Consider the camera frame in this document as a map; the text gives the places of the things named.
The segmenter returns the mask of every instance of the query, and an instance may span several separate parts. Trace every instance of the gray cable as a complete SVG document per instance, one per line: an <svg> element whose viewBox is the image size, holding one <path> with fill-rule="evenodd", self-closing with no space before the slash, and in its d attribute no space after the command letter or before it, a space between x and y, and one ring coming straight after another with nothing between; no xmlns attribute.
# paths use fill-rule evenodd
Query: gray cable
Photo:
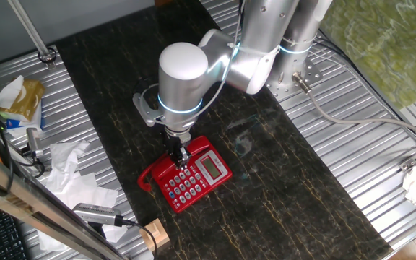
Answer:
<svg viewBox="0 0 416 260"><path fill-rule="evenodd" d="M408 129L411 129L416 132L416 126L410 125L408 123L396 120L396 119L390 119L390 118L367 118L362 120L341 120L331 117L329 114L325 113L324 110L322 110L321 106L317 103L314 95L312 92L308 93L309 98L311 99L312 103L316 106L317 110L320 112L320 114L326 118L329 121L332 121L337 124L367 124L367 123L375 123L375 122L382 122L382 123L390 123L390 124L396 124L398 126L407 127Z"/></svg>

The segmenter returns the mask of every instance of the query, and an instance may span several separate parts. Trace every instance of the yellow package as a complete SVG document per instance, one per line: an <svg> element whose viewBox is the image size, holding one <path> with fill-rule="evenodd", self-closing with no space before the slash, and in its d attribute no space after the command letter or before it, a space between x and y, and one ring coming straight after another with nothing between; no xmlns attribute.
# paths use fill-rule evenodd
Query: yellow package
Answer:
<svg viewBox="0 0 416 260"><path fill-rule="evenodd" d="M0 108L0 115L5 119L31 121L36 107L41 104L44 90L45 88L39 80L24 79L22 89L11 108Z"/></svg>

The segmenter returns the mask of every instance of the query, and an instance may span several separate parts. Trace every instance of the wall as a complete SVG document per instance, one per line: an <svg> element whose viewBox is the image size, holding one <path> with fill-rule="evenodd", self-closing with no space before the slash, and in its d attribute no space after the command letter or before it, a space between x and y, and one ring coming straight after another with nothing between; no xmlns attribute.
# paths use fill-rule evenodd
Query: wall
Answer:
<svg viewBox="0 0 416 260"><path fill-rule="evenodd" d="M150 7L154 0L20 0L20 3L48 44ZM0 0L0 61L35 49L9 3Z"/></svg>

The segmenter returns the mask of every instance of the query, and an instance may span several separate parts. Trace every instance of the telephone display screen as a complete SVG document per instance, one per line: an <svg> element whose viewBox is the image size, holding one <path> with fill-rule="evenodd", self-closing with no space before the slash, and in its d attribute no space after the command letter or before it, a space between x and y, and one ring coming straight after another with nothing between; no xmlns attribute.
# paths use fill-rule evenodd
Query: telephone display screen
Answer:
<svg viewBox="0 0 416 260"><path fill-rule="evenodd" d="M208 173L213 177L213 180L221 175L221 173L216 169L215 164L210 159L205 159L201 163L208 170Z"/></svg>

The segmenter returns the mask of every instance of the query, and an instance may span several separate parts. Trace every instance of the blue light ring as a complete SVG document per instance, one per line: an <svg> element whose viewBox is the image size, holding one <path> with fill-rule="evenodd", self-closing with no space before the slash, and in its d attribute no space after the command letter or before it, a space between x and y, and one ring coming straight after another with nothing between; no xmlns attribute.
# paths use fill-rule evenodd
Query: blue light ring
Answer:
<svg viewBox="0 0 416 260"><path fill-rule="evenodd" d="M158 95L158 102L160 102L161 106L164 107L164 109L166 109L167 111L170 111L170 112L173 112L173 113L178 113L178 114L185 114L185 113L192 113L192 112L197 111L200 108L200 106L202 106L203 99L200 100L200 103L195 108L192 108L190 110L182 110L182 111L181 110L174 110L172 108L169 108L165 104L163 104L163 101L160 99L160 95Z"/></svg>
<svg viewBox="0 0 416 260"><path fill-rule="evenodd" d="M305 52L308 52L311 49L312 46L309 46L308 49L304 50L304 51L289 51L286 48L283 48L282 46L279 45L280 50L286 52L286 53L290 53L290 54L302 54Z"/></svg>

